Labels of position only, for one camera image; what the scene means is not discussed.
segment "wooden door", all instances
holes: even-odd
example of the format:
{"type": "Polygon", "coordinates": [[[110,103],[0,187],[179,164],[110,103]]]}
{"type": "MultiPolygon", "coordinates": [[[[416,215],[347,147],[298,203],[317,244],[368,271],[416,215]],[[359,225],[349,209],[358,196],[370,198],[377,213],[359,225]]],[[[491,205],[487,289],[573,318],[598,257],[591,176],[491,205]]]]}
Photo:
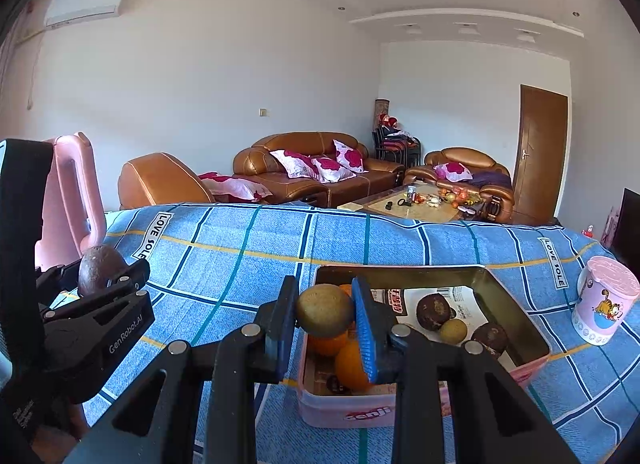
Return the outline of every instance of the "wooden door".
{"type": "Polygon", "coordinates": [[[565,95],[520,87],[513,223],[542,225],[553,219],[564,171],[567,111],[565,95]]]}

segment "printed label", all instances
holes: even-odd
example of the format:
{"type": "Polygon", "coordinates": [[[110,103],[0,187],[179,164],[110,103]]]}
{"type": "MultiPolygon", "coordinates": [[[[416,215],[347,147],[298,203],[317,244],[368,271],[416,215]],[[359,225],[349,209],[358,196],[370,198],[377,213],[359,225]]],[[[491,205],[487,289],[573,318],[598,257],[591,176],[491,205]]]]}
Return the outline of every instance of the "printed label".
{"type": "Polygon", "coordinates": [[[109,345],[109,353],[114,354],[116,350],[124,343],[124,340],[129,337],[129,335],[134,332],[138,326],[142,323],[142,314],[140,314],[136,319],[133,320],[133,323],[127,326],[123,332],[120,333],[118,339],[111,345],[109,345]]]}
{"type": "Polygon", "coordinates": [[[383,417],[387,414],[391,414],[392,410],[388,406],[383,408],[376,408],[375,410],[369,410],[368,412],[351,412],[344,416],[344,420],[367,420],[376,417],[383,417]]]}
{"type": "Polygon", "coordinates": [[[158,213],[146,229],[145,237],[142,239],[142,244],[131,256],[137,259],[148,258],[151,256],[151,253],[156,248],[158,240],[160,240],[165,227],[173,215],[173,213],[158,213]]]}
{"type": "Polygon", "coordinates": [[[539,238],[542,242],[542,245],[545,246],[546,257],[549,259],[549,264],[551,265],[551,272],[554,274],[554,281],[556,282],[557,289],[565,289],[569,287],[569,284],[566,282],[566,276],[564,275],[564,269],[562,267],[562,263],[558,258],[558,253],[556,253],[556,248],[554,247],[554,243],[548,238],[539,238]]]}
{"type": "Polygon", "coordinates": [[[27,428],[31,417],[33,417],[33,399],[31,399],[23,408],[18,408],[14,412],[14,419],[20,428],[27,428]]]}
{"type": "Polygon", "coordinates": [[[393,310],[396,316],[407,316],[404,302],[404,290],[402,289],[371,289],[373,300],[384,303],[393,310]]]}

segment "air conditioner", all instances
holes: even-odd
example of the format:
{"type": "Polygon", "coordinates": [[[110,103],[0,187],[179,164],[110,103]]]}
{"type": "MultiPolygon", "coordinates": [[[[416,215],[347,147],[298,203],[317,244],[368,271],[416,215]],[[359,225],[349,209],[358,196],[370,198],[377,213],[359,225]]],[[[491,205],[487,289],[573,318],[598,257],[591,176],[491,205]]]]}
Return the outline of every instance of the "air conditioner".
{"type": "Polygon", "coordinates": [[[47,29],[118,16],[122,0],[51,0],[44,17],[47,29]]]}

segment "coffee table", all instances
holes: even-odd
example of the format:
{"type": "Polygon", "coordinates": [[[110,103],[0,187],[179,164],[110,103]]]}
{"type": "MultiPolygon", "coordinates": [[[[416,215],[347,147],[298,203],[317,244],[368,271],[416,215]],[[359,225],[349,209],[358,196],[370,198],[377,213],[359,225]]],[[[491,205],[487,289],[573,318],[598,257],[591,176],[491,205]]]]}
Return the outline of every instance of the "coffee table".
{"type": "MultiPolygon", "coordinates": [[[[429,181],[415,181],[412,185],[415,186],[416,192],[421,195],[438,194],[438,187],[435,183],[429,181]]],[[[436,224],[443,224],[444,222],[458,220],[484,221],[486,219],[486,203],[484,201],[473,206],[469,206],[476,210],[475,215],[467,215],[460,209],[456,209],[446,202],[441,203],[439,208],[432,208],[427,205],[427,203],[413,204],[412,206],[399,206],[398,200],[406,198],[406,189],[406,185],[389,189],[382,193],[376,193],[375,195],[343,204],[338,206],[338,209],[371,213],[373,215],[385,215],[400,219],[434,222],[436,224]],[[385,208],[387,202],[393,202],[391,209],[385,208]]]]}

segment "cup lid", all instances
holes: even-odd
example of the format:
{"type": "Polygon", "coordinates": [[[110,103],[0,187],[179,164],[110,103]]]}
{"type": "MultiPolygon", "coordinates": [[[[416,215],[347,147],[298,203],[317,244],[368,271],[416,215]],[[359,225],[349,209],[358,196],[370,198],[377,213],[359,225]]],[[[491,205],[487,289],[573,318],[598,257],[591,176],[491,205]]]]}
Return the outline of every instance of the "cup lid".
{"type": "Polygon", "coordinates": [[[615,259],[593,256],[587,267],[593,279],[608,290],[625,298],[635,298],[640,294],[640,283],[634,274],[615,259]]]}

